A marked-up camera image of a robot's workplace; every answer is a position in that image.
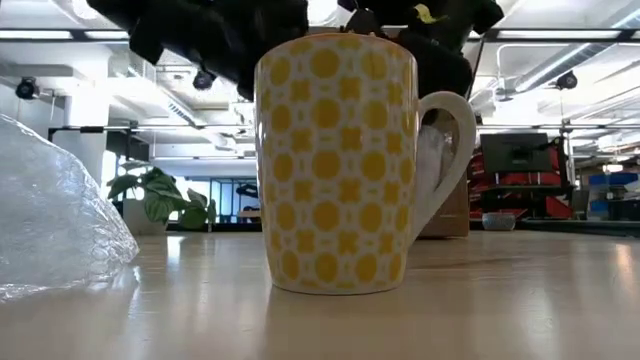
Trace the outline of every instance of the desk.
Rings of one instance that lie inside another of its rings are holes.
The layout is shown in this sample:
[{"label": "desk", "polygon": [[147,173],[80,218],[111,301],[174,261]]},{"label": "desk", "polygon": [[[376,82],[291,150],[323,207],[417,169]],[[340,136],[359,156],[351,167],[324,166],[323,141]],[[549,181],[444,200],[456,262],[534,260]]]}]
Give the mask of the desk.
[{"label": "desk", "polygon": [[609,220],[640,221],[640,200],[607,201]]},{"label": "desk", "polygon": [[[527,209],[525,216],[532,218],[548,217],[547,196],[569,195],[573,187],[553,185],[498,185],[481,193],[480,204],[484,212],[496,212],[502,209]],[[520,198],[507,195],[520,194]]]},{"label": "desk", "polygon": [[0,304],[0,358],[599,360],[640,353],[638,241],[532,231],[418,241],[404,284],[365,296],[271,287],[262,234],[175,233],[138,242],[132,284]]},{"label": "desk", "polygon": [[237,217],[239,223],[246,223],[248,220],[257,223],[260,222],[260,210],[239,211]]}]

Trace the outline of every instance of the mug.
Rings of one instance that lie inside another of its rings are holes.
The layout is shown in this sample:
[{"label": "mug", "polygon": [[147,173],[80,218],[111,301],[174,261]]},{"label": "mug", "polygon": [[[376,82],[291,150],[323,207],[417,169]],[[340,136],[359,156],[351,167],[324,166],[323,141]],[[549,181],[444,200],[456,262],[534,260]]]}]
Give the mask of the mug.
[{"label": "mug", "polygon": [[[258,181],[275,286],[366,294],[402,283],[410,245],[453,191],[475,144],[469,104],[446,92],[418,100],[416,69],[393,42],[342,33],[284,43],[259,61]],[[435,191],[415,199],[425,193],[416,151],[430,109],[455,118],[459,144]]]}]

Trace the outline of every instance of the bowl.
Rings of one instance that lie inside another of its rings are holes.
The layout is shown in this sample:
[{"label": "bowl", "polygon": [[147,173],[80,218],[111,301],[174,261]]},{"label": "bowl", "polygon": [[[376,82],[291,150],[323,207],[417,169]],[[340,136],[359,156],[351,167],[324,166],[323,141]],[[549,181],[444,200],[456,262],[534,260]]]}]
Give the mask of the bowl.
[{"label": "bowl", "polygon": [[482,226],[489,231],[512,231],[516,226],[516,216],[509,213],[482,214]]}]

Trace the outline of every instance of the security camera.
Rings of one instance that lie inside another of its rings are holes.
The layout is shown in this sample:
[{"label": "security camera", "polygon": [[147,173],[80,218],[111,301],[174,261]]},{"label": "security camera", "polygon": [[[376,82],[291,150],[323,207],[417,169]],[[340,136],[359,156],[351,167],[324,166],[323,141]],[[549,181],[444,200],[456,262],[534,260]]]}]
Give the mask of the security camera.
[{"label": "security camera", "polygon": [[33,100],[40,96],[40,88],[36,84],[36,78],[23,77],[16,88],[16,96],[22,100]]},{"label": "security camera", "polygon": [[556,88],[560,90],[571,90],[578,86],[578,78],[573,74],[573,71],[560,76],[556,81]]},{"label": "security camera", "polygon": [[198,73],[193,78],[193,87],[199,91],[209,90],[211,89],[211,86],[213,86],[213,80],[215,80],[213,75],[208,72],[198,70]]}]

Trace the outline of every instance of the green leaf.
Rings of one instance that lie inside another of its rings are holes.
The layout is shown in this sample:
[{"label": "green leaf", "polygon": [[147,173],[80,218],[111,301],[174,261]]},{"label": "green leaf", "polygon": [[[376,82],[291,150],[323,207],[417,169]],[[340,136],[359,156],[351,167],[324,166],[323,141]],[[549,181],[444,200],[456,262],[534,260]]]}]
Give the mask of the green leaf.
[{"label": "green leaf", "polygon": [[174,211],[182,211],[189,207],[189,202],[185,199],[176,199],[171,197],[171,201],[173,202],[173,210]]},{"label": "green leaf", "polygon": [[189,206],[180,217],[180,226],[187,229],[198,229],[207,220],[207,212],[200,207]]},{"label": "green leaf", "polygon": [[164,173],[164,171],[160,170],[159,168],[154,167],[153,169],[151,169],[151,171],[140,175],[140,180],[142,182],[142,186],[146,186],[148,183],[150,183],[151,181],[162,177],[162,176],[167,176],[167,174]]},{"label": "green leaf", "polygon": [[200,204],[202,206],[202,208],[206,208],[207,207],[207,197],[194,191],[191,189],[187,190],[187,196],[189,197],[189,200],[191,200],[192,202],[196,202],[198,204]]},{"label": "green leaf", "polygon": [[207,219],[209,219],[209,223],[215,224],[217,216],[218,216],[218,213],[216,210],[216,201],[212,199],[211,203],[207,207]]},{"label": "green leaf", "polygon": [[146,193],[144,211],[151,222],[165,222],[173,212],[173,202],[155,193]]},{"label": "green leaf", "polygon": [[146,161],[140,161],[140,160],[130,160],[127,161],[126,163],[120,165],[121,168],[123,168],[125,171],[131,171],[134,169],[139,169],[139,168],[144,168],[144,167],[152,167],[153,165],[149,164]]},{"label": "green leaf", "polygon": [[150,192],[155,192],[159,195],[171,197],[174,199],[182,199],[180,190],[178,190],[176,185],[168,176],[159,176],[151,180],[145,186],[145,190],[148,190]]},{"label": "green leaf", "polygon": [[107,199],[113,199],[116,196],[122,194],[123,192],[134,188],[138,185],[138,177],[135,175],[122,175],[117,178],[109,181],[107,186],[111,186],[111,190],[109,190],[109,195]]}]

